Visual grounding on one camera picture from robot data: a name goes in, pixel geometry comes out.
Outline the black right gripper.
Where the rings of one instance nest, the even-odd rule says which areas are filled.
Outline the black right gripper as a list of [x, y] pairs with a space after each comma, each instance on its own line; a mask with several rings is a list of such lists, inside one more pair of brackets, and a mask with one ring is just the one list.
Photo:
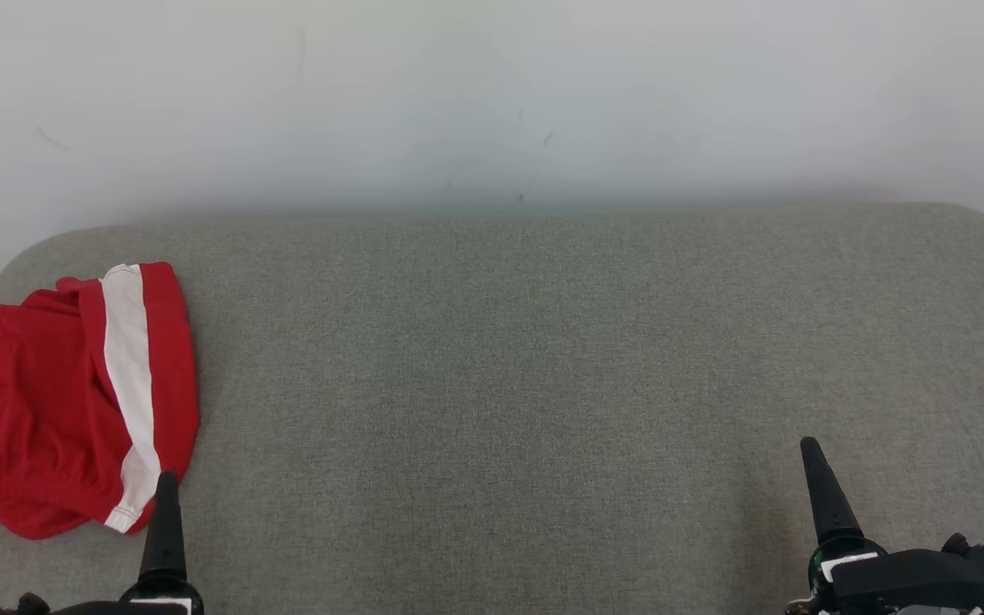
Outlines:
[[815, 437], [799, 443], [817, 548], [808, 561], [810, 596], [788, 615], [984, 615], [984, 545], [952, 535], [940, 549], [888, 553], [863, 535]]

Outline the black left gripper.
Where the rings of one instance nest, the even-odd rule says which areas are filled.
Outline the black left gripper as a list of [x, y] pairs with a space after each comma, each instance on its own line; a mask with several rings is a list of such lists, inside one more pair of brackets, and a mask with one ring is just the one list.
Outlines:
[[134, 583], [116, 600], [90, 600], [50, 615], [204, 615], [202, 596], [188, 584], [179, 481], [174, 471], [159, 477], [147, 541]]

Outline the red shorts white side stripe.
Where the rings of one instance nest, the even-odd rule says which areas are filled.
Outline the red shorts white side stripe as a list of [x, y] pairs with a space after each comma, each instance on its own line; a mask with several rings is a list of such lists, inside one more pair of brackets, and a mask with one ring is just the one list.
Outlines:
[[24, 308], [73, 316], [89, 381], [95, 476], [77, 477], [48, 502], [12, 505], [8, 528], [46, 540], [90, 521], [133, 534], [149, 518], [164, 472], [186, 474], [200, 424], [196, 362], [179, 280], [164, 261], [120, 264], [101, 278], [63, 278]]

